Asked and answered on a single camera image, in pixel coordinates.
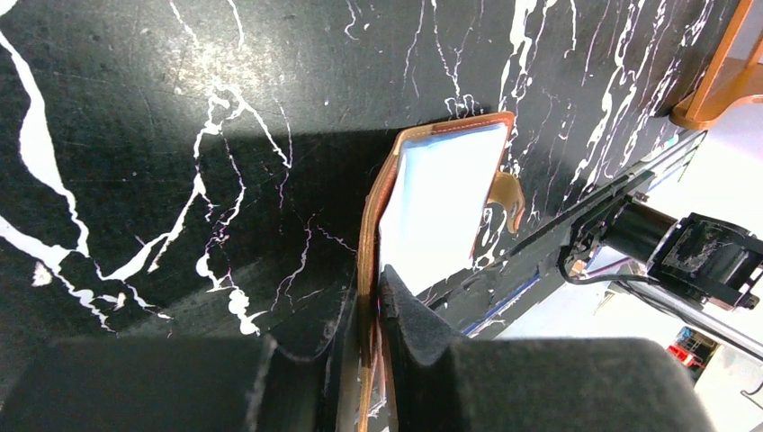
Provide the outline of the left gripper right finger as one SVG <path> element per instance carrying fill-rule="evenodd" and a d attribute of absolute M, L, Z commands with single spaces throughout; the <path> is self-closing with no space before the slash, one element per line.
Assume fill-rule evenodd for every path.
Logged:
<path fill-rule="evenodd" d="M 476 340 L 386 266 L 392 431 L 710 431 L 688 375 L 643 338 Z"/>

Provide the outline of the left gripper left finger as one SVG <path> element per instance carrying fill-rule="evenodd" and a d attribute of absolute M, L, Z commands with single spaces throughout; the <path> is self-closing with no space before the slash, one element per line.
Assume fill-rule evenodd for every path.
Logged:
<path fill-rule="evenodd" d="M 70 338 L 26 369 L 4 431 L 349 431 L 356 294 L 330 290 L 260 337 Z"/>

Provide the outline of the orange leather card holder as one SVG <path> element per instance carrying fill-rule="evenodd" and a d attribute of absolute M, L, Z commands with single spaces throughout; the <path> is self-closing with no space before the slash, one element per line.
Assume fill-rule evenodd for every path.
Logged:
<path fill-rule="evenodd" d="M 522 186 L 499 168 L 515 119 L 504 111 L 407 128 L 385 158 L 365 199 L 356 255 L 358 430 L 368 428 L 375 378 L 390 369 L 378 312 L 383 267 L 419 294 L 471 262 L 487 205 L 499 204 L 507 229 L 518 231 Z"/>

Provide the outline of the orange wooden shelf rack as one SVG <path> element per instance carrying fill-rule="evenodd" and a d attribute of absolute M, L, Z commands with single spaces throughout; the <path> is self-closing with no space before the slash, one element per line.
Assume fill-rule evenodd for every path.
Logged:
<path fill-rule="evenodd" d="M 746 58 L 730 56 L 752 6 L 751 0 L 739 2 L 698 88 L 671 109 L 673 124 L 707 131 L 730 109 L 762 102 L 762 37 Z"/>

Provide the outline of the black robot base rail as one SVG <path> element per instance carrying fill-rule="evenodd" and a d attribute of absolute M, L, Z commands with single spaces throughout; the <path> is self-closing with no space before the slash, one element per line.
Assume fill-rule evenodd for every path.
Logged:
<path fill-rule="evenodd" d="M 428 290 L 425 302 L 474 335 L 545 281 L 611 283 L 719 342 L 761 358 L 762 345 L 704 312 L 707 303 L 752 309 L 762 277 L 762 241 L 749 230 L 697 213 L 672 218 L 647 204 L 648 193 L 675 178 L 704 134 L 683 132 L 654 157 L 600 187 L 475 274 Z"/>

